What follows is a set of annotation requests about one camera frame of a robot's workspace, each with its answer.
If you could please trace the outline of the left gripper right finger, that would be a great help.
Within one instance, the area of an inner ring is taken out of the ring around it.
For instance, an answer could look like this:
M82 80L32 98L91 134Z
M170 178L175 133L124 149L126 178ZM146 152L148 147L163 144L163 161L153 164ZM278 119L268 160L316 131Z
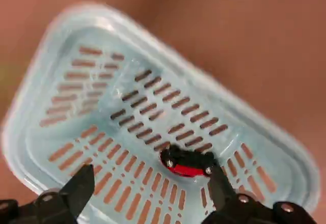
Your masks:
M203 222L206 224L247 223L316 223L300 205L275 202L266 207L245 193L236 193L220 166L215 166L209 179L211 199L215 210Z

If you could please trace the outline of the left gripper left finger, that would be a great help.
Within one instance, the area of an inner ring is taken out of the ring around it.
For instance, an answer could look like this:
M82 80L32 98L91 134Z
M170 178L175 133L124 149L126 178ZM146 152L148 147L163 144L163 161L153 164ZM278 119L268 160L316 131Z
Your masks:
M15 199L1 200L1 223L78 223L94 190L94 167L84 164L58 191L45 191L22 206Z

